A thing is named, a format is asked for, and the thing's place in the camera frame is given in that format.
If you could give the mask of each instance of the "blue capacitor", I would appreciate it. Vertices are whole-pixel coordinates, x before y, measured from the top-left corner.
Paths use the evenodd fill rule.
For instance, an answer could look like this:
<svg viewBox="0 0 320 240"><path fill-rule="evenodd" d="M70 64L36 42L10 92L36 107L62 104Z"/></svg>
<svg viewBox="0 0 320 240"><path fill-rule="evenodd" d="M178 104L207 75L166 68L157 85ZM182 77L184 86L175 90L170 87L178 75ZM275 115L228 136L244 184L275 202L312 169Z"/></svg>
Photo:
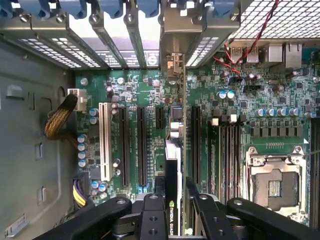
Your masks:
<svg viewBox="0 0 320 240"><path fill-rule="evenodd" d="M98 182L98 181L92 181L92 182L91 182L91 187L92 187L93 189L97 189L97 188L99 187L99 182Z"/></svg>

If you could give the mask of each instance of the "blue plastic clip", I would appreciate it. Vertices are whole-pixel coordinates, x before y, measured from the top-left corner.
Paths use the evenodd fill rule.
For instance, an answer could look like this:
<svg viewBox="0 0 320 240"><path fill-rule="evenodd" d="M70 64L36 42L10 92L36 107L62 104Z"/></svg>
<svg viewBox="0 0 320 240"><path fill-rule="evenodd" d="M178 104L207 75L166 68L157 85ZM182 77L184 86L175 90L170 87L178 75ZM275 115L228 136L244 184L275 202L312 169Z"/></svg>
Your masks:
<svg viewBox="0 0 320 240"><path fill-rule="evenodd" d="M122 0L98 0L99 5L104 12L110 15L110 18L117 19L124 14L124 4Z"/></svg>
<svg viewBox="0 0 320 240"><path fill-rule="evenodd" d="M87 17L87 3L85 0L60 0L59 2L62 10L72 15L75 19Z"/></svg>
<svg viewBox="0 0 320 240"><path fill-rule="evenodd" d="M153 18L159 14L159 0L136 0L136 4L146 18Z"/></svg>
<svg viewBox="0 0 320 240"><path fill-rule="evenodd" d="M50 6L48 0L19 0L23 10L40 19L50 18Z"/></svg>
<svg viewBox="0 0 320 240"><path fill-rule="evenodd" d="M11 1L0 0L0 19L12 19L13 16Z"/></svg>
<svg viewBox="0 0 320 240"><path fill-rule="evenodd" d="M214 13L217 17L230 14L234 8L235 0L213 0Z"/></svg>

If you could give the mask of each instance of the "green circuit board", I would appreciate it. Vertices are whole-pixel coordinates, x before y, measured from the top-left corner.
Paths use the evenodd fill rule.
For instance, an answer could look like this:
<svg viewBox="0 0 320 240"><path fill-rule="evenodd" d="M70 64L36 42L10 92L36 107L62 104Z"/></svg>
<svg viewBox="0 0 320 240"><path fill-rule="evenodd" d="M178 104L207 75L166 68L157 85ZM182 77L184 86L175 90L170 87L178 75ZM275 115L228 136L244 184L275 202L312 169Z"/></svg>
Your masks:
<svg viewBox="0 0 320 240"><path fill-rule="evenodd" d="M83 86L81 79L86 78L88 84ZM106 88L111 86L114 93L109 94ZM129 186L121 186L120 176L114 175L108 183L107 197L100 199L99 196L92 196L96 204L103 203L109 198L118 194L126 195L134 201L137 194L153 191L155 176L163 176L165 160L165 143L167 129L156 128L155 106L164 107L167 111L167 104L164 99L175 101L178 96L175 86L166 83L158 70L128 70L128 71L88 71L76 73L76 88L85 89L88 97L87 113L77 112L77 133L88 136L88 158L89 163L85 167L79 167L80 172L90 172L92 168L100 166L100 141L99 125L90 124L89 110L98 108L99 103L115 102L113 96L117 96L118 107L126 107L128 110L129 122ZM137 107L145 107L146 115L146 148L147 148L147 182L146 186L139 186L138 156L137 156ZM111 119L111 142L112 158L121 157L119 116L113 115Z"/></svg>
<svg viewBox="0 0 320 240"><path fill-rule="evenodd" d="M296 146L300 146L304 153L310 150L311 123L305 113L316 112L320 105L320 84L314 82L314 77L319 76L320 65L312 62L312 52L313 49L303 50L302 68L297 70L297 75L288 79L285 74L272 73L263 65L244 64L237 67L243 79L236 83L229 82L229 78L236 76L233 73L228 77L221 77L223 71L229 71L229 69L220 64L212 63L200 69L187 70L186 173L188 176L193 176L195 158L192 153L194 134L192 107L198 107L201 115L198 181L200 192L215 194L223 204L233 197L248 198L246 193L248 186L244 180L248 176L244 166L246 152L250 147L255 147L261 155L292 154ZM245 80L249 74L261 76L261 78ZM244 92L247 85L262 86L263 90L247 93ZM277 88L279 85L284 89L279 90ZM234 97L220 99L221 92L232 92ZM289 114L292 108L298 109L298 116ZM260 109L264 112L263 116L257 116L257 110ZM265 113L267 109L274 109L275 116L268 117ZM286 109L286 116L277 116L278 109ZM245 115L246 121L238 127L230 127L227 130L221 126L212 127L213 110L221 110L222 114L228 114L227 111L231 110L237 116ZM238 161L237 155L240 160L235 165L233 161ZM238 174L238 182L234 181L236 175L231 174L234 172ZM289 217L308 225L310 205L310 159L308 157L306 172L305 192L301 193L305 196L306 208Z"/></svg>

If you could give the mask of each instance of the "black connector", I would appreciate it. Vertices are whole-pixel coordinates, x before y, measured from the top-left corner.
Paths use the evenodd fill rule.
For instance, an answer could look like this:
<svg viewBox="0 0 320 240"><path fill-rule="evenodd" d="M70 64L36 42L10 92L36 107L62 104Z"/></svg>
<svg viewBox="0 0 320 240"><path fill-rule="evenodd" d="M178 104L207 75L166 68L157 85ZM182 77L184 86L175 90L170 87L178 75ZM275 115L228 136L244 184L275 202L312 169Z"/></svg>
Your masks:
<svg viewBox="0 0 320 240"><path fill-rule="evenodd" d="M200 161L201 161L201 109L199 106L191 108L191 156L192 177L196 184L201 183Z"/></svg>
<svg viewBox="0 0 320 240"><path fill-rule="evenodd" d="M119 140L121 152L121 186L130 184L130 143L129 143L129 121L127 108L119 108Z"/></svg>
<svg viewBox="0 0 320 240"><path fill-rule="evenodd" d="M163 106L155 107L155 129L164 129L166 126L165 110Z"/></svg>
<svg viewBox="0 0 320 240"><path fill-rule="evenodd" d="M147 179L147 126L146 126L146 109L138 107L136 110L136 124L138 137L138 168L139 168L139 185L146 186Z"/></svg>

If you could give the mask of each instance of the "capacitor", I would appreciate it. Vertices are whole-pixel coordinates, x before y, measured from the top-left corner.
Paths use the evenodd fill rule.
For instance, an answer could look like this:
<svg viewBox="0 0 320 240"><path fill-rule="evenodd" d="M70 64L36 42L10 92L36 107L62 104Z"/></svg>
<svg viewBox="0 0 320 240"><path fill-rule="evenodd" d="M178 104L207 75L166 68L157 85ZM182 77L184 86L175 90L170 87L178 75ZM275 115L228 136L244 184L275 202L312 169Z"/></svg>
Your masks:
<svg viewBox="0 0 320 240"><path fill-rule="evenodd" d="M289 114L290 114L290 116L297 117L297 116L299 116L299 109L298 108L291 108L289 110Z"/></svg>
<svg viewBox="0 0 320 240"><path fill-rule="evenodd" d="M79 151L84 151L87 148L87 144L86 143L79 143L77 148Z"/></svg>
<svg viewBox="0 0 320 240"><path fill-rule="evenodd" d="M307 119L314 119L314 118L317 117L317 114L316 114L314 111L312 111L312 112L306 112L306 113L304 114L304 116L305 116Z"/></svg>
<svg viewBox="0 0 320 240"><path fill-rule="evenodd" d="M228 71L222 71L222 73L220 74L220 78L224 79L226 77L229 76L229 72Z"/></svg>
<svg viewBox="0 0 320 240"><path fill-rule="evenodd" d="M91 182L91 188L97 189L99 187L99 182L98 181L92 181Z"/></svg>
<svg viewBox="0 0 320 240"><path fill-rule="evenodd" d="M116 169L116 170L114 171L114 174L115 174L116 176L120 176L120 174L121 174L120 169Z"/></svg>
<svg viewBox="0 0 320 240"><path fill-rule="evenodd" d="M100 192L105 192L107 190L107 186L108 186L107 183L103 181L99 184L98 189Z"/></svg>
<svg viewBox="0 0 320 240"><path fill-rule="evenodd" d="M276 114L279 116L279 117L285 117L287 115L287 110L284 109L284 108L280 108L276 111Z"/></svg>
<svg viewBox="0 0 320 240"><path fill-rule="evenodd" d="M313 82L314 82L315 84L317 84L317 83L320 82L320 77L314 76L314 77L312 78L312 80L313 80Z"/></svg>
<svg viewBox="0 0 320 240"><path fill-rule="evenodd" d="M225 98L227 97L227 94L226 94L225 91L219 91L216 95L217 95L218 98L221 99L221 100L223 100L223 99L225 99Z"/></svg>
<svg viewBox="0 0 320 240"><path fill-rule="evenodd" d="M87 86L88 85L88 79L87 78L82 78L81 80L80 80L80 84L82 85L82 86Z"/></svg>
<svg viewBox="0 0 320 240"><path fill-rule="evenodd" d="M233 99L233 98L235 97L235 93L234 93L233 91L228 91L228 92L226 93L226 97L227 97L228 99Z"/></svg>
<svg viewBox="0 0 320 240"><path fill-rule="evenodd" d="M119 77L116 82L119 84L119 85L123 85L125 83L125 79L123 77Z"/></svg>
<svg viewBox="0 0 320 240"><path fill-rule="evenodd" d="M254 80L256 78L256 76L253 73L249 73L244 80L246 81L250 81L250 80Z"/></svg>
<svg viewBox="0 0 320 240"><path fill-rule="evenodd" d="M257 117L263 117L264 116L264 110L262 108L260 109L257 109L254 111L254 114L257 116Z"/></svg>
<svg viewBox="0 0 320 240"><path fill-rule="evenodd" d="M85 159L86 158L86 152L85 151L78 152L78 158L79 159Z"/></svg>
<svg viewBox="0 0 320 240"><path fill-rule="evenodd" d="M89 110L89 115L92 116L92 117L97 116L98 113L99 113L99 110L97 108L91 108Z"/></svg>
<svg viewBox="0 0 320 240"><path fill-rule="evenodd" d="M78 137L77 137L77 141L78 141L78 143L84 143L85 141L87 140L87 135L85 135L85 134L81 134L81 135L79 135Z"/></svg>
<svg viewBox="0 0 320 240"><path fill-rule="evenodd" d="M111 114L112 115L118 115L119 111L117 109L112 109Z"/></svg>
<svg viewBox="0 0 320 240"><path fill-rule="evenodd" d="M269 108L265 111L265 115L268 117L273 117L275 115L275 110L273 108Z"/></svg>
<svg viewBox="0 0 320 240"><path fill-rule="evenodd" d="M87 159L79 159L79 161L78 161L78 166L80 168L84 168L87 164L88 164L88 160Z"/></svg>
<svg viewBox="0 0 320 240"><path fill-rule="evenodd" d="M114 102L111 104L111 109L117 109L119 107L119 104Z"/></svg>
<svg viewBox="0 0 320 240"><path fill-rule="evenodd" d="M93 190L91 191L91 195L92 195L92 196L97 196L98 193L99 193L99 190L98 190L98 189L93 189Z"/></svg>
<svg viewBox="0 0 320 240"><path fill-rule="evenodd" d="M96 116L90 117L89 123L90 123L91 125L97 124L97 123L98 123L98 118L97 118Z"/></svg>
<svg viewBox="0 0 320 240"><path fill-rule="evenodd" d="M113 94L113 93L114 93L114 89L113 89L111 86L107 86L107 87L106 87L106 92L107 92L108 94Z"/></svg>
<svg viewBox="0 0 320 240"><path fill-rule="evenodd" d="M297 76L298 75L298 72L297 71L292 71L288 74L285 75L285 79L292 79L293 77Z"/></svg>
<svg viewBox="0 0 320 240"><path fill-rule="evenodd" d="M112 165L112 166L113 166L114 168L117 168L117 167L120 165L120 162L121 162L120 159L119 159L119 158L116 158L116 159L113 161L113 165Z"/></svg>
<svg viewBox="0 0 320 240"><path fill-rule="evenodd" d="M107 195L106 192L102 192L102 193L99 195L99 197L100 197L101 199L106 199L106 198L108 197L108 195Z"/></svg>

